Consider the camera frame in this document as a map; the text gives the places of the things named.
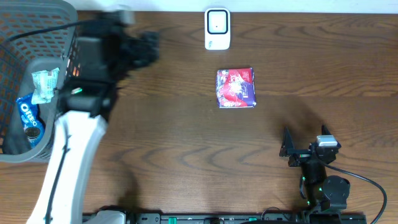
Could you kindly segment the red purple pad pack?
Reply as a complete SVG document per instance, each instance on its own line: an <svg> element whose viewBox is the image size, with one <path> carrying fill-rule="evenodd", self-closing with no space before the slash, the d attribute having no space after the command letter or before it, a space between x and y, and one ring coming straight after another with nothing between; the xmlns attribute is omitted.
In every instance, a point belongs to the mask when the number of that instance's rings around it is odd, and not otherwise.
<svg viewBox="0 0 398 224"><path fill-rule="evenodd" d="M215 83L220 108L253 108L257 105L253 68L218 70Z"/></svg>

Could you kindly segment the mint green wipes pack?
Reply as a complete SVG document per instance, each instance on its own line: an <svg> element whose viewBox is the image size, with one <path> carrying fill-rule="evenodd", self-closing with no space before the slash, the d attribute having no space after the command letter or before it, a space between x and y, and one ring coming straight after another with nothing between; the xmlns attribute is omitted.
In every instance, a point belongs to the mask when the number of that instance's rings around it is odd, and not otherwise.
<svg viewBox="0 0 398 224"><path fill-rule="evenodd" d="M32 95L33 105L50 103L54 97L60 69L42 70L32 73L35 90Z"/></svg>

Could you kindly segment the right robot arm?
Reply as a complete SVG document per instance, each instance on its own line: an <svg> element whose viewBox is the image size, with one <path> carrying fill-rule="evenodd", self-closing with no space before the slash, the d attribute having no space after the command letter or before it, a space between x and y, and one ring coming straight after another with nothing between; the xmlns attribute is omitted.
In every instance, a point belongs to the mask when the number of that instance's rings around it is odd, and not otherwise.
<svg viewBox="0 0 398 224"><path fill-rule="evenodd" d="M350 182L327 175L326 166L336 159L341 144L322 126L322 133L307 149L297 149L288 128L284 129L280 157L288 157L290 167L300 167L300 194L308 209L302 212L305 223L341 223L341 211L347 208Z"/></svg>

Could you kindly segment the blue Oreo cookie pack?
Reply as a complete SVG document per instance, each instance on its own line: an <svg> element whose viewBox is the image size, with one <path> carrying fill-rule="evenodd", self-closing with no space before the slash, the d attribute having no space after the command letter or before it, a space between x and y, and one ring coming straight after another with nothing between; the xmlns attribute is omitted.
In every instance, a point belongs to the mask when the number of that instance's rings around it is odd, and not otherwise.
<svg viewBox="0 0 398 224"><path fill-rule="evenodd" d="M32 104L33 93L16 100L24 134L31 148L36 147L44 136L45 126L39 118L39 107Z"/></svg>

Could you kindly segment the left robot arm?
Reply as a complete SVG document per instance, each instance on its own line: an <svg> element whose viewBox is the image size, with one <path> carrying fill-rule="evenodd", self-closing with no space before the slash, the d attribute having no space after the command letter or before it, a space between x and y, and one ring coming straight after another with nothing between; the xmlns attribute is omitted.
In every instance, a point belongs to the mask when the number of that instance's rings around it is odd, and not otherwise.
<svg viewBox="0 0 398 224"><path fill-rule="evenodd" d="M84 32L77 44L76 73L58 92L52 155L28 223L82 223L91 166L118 98L118 81L159 58L156 32Z"/></svg>

